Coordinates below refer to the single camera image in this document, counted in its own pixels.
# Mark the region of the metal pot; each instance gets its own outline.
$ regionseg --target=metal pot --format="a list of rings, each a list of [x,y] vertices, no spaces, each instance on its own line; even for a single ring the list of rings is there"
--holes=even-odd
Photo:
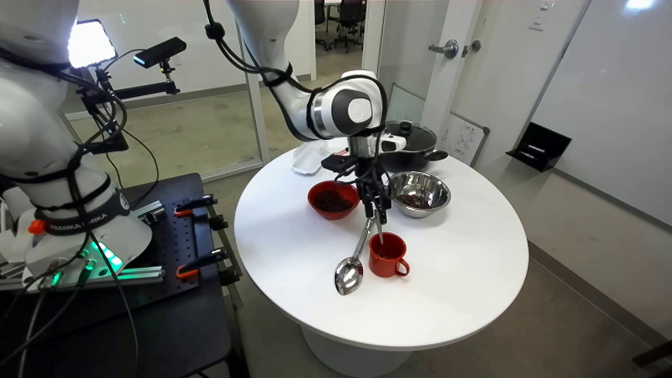
[[[425,169],[429,162],[445,159],[436,148],[436,135],[411,122],[386,122],[384,131],[406,136],[406,148],[381,154],[378,162],[391,172]]]

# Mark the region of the table top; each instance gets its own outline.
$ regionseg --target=table top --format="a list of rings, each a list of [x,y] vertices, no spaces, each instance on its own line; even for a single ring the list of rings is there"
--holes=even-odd
[[[360,204],[323,221],[309,188],[333,179],[291,172],[291,150],[267,164],[236,209],[236,241],[254,284],[303,325],[368,348],[430,348],[457,343],[499,317],[524,288],[530,252],[508,199],[477,169],[448,157],[429,166],[451,188],[442,211],[413,221],[389,211],[386,230],[407,243],[407,276],[382,280],[365,265],[358,292],[340,295],[336,265],[353,254],[365,222]]]
[[[131,197],[142,192],[144,186],[131,188]],[[197,173],[162,180],[156,190],[144,199],[162,199],[162,204],[184,202],[203,192]],[[196,250],[206,254],[212,250],[212,233],[209,227],[196,229]],[[232,333],[226,327],[226,303],[220,293],[217,267],[203,267],[200,286],[154,303],[135,310],[141,345],[141,373],[139,376],[189,376],[206,366],[220,361],[232,348]],[[89,298],[90,317],[96,317],[96,303]],[[10,324],[17,332],[3,333],[6,348],[20,345],[14,333],[25,336],[25,324],[33,303],[25,303],[12,310],[17,317]],[[27,352],[27,376],[132,376],[132,333],[127,312],[98,322],[96,325],[81,327],[64,336],[55,336],[36,345]],[[10,373],[14,366],[0,369],[0,376]]]

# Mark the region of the floor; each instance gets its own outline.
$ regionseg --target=floor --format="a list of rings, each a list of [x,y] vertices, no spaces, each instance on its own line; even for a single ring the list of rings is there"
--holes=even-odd
[[[317,49],[317,52],[321,71],[317,83],[332,82],[340,71],[358,66],[362,61],[362,51],[336,49],[327,52]],[[283,128],[269,92],[263,92],[263,104],[270,156],[299,145]],[[131,119],[129,130],[156,150],[162,176],[194,169],[209,176],[258,156],[243,88],[132,106]],[[90,130],[86,117],[73,117],[73,126],[80,135]],[[113,159],[122,169],[125,184],[152,179],[152,164],[137,143]],[[251,179],[252,172],[206,186],[220,199],[218,207],[230,221],[233,221],[238,197]],[[243,298],[240,322],[254,378],[338,376],[310,354],[300,327],[276,309],[248,276],[240,282],[240,292]],[[391,376],[620,378],[634,373],[630,357],[644,348],[643,340],[534,260],[519,301],[493,325],[465,343],[415,352]],[[222,366],[210,367],[206,373],[226,376]]]

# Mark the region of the metal spoon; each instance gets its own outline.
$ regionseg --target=metal spoon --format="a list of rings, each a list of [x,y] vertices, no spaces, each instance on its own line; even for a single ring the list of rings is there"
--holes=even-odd
[[[377,222],[377,215],[365,221],[364,230],[358,241],[358,248],[354,248],[354,254],[340,260],[333,270],[333,286],[336,286],[336,292],[343,295],[354,292],[362,282],[364,265],[362,265],[360,255],[362,255],[365,236],[369,234],[369,229],[374,227],[374,222]]]

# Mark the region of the door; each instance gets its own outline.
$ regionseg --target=door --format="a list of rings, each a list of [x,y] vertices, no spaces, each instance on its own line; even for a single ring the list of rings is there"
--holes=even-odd
[[[480,2],[384,2],[377,71],[391,96],[391,119],[421,122],[445,138]]]

